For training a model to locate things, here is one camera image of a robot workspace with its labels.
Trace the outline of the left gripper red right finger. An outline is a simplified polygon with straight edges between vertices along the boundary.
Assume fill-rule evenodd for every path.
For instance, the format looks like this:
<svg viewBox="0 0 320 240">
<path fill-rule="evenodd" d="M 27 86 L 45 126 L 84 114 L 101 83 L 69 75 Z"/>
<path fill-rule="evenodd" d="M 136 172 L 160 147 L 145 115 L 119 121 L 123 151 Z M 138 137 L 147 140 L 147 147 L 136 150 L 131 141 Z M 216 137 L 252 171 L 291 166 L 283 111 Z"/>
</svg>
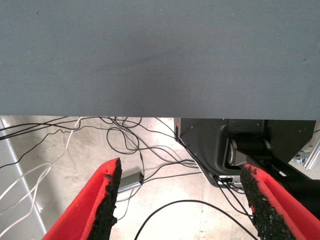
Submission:
<svg viewBox="0 0 320 240">
<path fill-rule="evenodd" d="M 320 220 L 267 172 L 245 164 L 240 181 L 260 239 L 320 238 Z"/>
</svg>

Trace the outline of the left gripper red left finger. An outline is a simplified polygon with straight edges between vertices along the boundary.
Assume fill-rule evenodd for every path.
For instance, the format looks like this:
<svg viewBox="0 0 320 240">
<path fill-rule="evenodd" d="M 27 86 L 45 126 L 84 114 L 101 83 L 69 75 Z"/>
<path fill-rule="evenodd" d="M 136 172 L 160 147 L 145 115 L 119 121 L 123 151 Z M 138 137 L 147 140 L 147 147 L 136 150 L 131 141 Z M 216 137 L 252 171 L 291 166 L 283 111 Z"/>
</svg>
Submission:
<svg viewBox="0 0 320 240">
<path fill-rule="evenodd" d="M 108 240 L 122 176 L 120 158 L 94 172 L 71 204 L 44 235 L 44 240 Z"/>
</svg>

